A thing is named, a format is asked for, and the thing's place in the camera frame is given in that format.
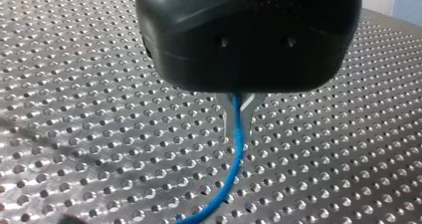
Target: blue wire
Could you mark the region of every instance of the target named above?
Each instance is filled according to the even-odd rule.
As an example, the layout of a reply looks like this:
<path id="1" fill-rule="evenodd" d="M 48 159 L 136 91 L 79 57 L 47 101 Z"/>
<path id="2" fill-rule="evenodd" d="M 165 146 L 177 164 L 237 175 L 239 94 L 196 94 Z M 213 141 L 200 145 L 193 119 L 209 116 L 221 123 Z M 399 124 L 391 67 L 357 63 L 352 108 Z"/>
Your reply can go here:
<path id="1" fill-rule="evenodd" d="M 217 210 L 217 208 L 224 200 L 226 200 L 227 195 L 233 186 L 233 182 L 235 181 L 235 177 L 239 171 L 240 161 L 242 160 L 243 156 L 242 152 L 245 137 L 242 131 L 242 123 L 240 118 L 239 97 L 237 97 L 236 94 L 232 94 L 232 98 L 234 119 L 233 142 L 235 146 L 235 155 L 233 157 L 232 167 L 229 170 L 229 174 L 224 180 L 223 187 L 220 188 L 217 195 L 211 199 L 211 201 L 204 209 L 191 217 L 185 218 L 181 221 L 176 221 L 176 224 L 197 224 L 204 221 L 209 215 Z"/>

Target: hole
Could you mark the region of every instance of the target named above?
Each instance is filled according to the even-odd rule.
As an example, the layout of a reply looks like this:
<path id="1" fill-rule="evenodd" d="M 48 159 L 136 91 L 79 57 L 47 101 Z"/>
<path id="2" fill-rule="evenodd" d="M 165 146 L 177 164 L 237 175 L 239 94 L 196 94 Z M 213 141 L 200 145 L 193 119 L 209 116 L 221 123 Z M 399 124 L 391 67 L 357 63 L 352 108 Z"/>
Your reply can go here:
<path id="1" fill-rule="evenodd" d="M 29 219 L 31 219 L 31 216 L 29 214 L 27 214 L 27 213 L 25 213 L 25 214 L 23 214 L 21 216 L 21 221 L 22 222 L 27 222 L 27 221 L 29 221 Z"/>

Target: dimpled metal plate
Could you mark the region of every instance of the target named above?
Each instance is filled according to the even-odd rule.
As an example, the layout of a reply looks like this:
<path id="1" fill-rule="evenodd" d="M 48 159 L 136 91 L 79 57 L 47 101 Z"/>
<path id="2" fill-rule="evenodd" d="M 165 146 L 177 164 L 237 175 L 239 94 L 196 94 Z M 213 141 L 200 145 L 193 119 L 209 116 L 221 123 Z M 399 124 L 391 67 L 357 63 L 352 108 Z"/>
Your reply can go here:
<path id="1" fill-rule="evenodd" d="M 422 30 L 364 11 L 341 71 L 270 95 L 206 223 L 422 221 Z M 232 159 L 211 94 L 145 56 L 134 0 L 0 0 L 0 223 L 174 223 Z"/>

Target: black plastic device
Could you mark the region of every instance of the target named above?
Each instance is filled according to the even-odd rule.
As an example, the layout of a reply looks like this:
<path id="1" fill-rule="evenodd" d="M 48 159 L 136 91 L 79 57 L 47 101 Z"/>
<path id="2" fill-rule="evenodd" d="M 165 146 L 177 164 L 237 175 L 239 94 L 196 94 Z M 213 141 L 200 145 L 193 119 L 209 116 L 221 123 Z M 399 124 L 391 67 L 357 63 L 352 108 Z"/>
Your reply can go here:
<path id="1" fill-rule="evenodd" d="M 136 0 L 160 76 L 199 92 L 301 92 L 338 71 L 361 0 Z"/>

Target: metal pin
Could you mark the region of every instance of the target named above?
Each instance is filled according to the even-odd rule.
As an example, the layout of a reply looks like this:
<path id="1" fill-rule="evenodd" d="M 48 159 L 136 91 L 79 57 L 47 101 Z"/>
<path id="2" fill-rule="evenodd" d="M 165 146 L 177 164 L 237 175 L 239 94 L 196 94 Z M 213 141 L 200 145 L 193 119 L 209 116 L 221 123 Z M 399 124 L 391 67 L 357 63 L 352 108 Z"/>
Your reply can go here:
<path id="1" fill-rule="evenodd" d="M 257 94 L 257 93 L 249 93 L 241 95 L 241 121 L 242 121 L 242 129 L 245 131 L 245 142 L 250 141 L 250 137 L 252 134 L 251 125 L 252 125 L 252 114 L 254 113 L 257 106 L 262 104 L 267 97 L 267 94 Z M 232 130 L 233 130 L 233 104 L 232 104 L 232 96 L 230 94 L 217 94 L 216 98 L 218 103 L 223 106 L 224 114 L 224 136 L 226 138 L 232 137 Z"/>

